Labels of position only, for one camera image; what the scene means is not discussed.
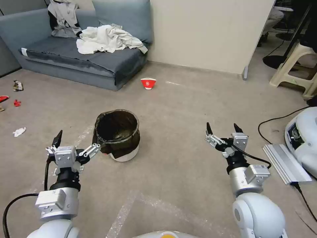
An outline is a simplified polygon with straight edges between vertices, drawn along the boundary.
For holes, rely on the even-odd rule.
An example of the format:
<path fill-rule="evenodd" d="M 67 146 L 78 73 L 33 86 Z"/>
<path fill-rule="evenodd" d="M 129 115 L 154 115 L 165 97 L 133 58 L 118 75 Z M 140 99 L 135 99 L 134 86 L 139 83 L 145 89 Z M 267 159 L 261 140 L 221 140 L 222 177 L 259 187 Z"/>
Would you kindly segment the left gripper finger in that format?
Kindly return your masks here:
<path fill-rule="evenodd" d="M 101 145 L 93 143 L 89 147 L 87 147 L 85 150 L 79 153 L 79 157 L 84 157 L 84 158 L 92 158 L 94 157 L 99 151 L 101 150 Z"/>
<path fill-rule="evenodd" d="M 49 155 L 54 154 L 57 150 L 57 148 L 61 144 L 61 139 L 62 139 L 62 130 L 57 134 L 56 137 L 54 137 L 52 145 L 50 147 L 46 147 L 46 151 L 48 152 Z"/>

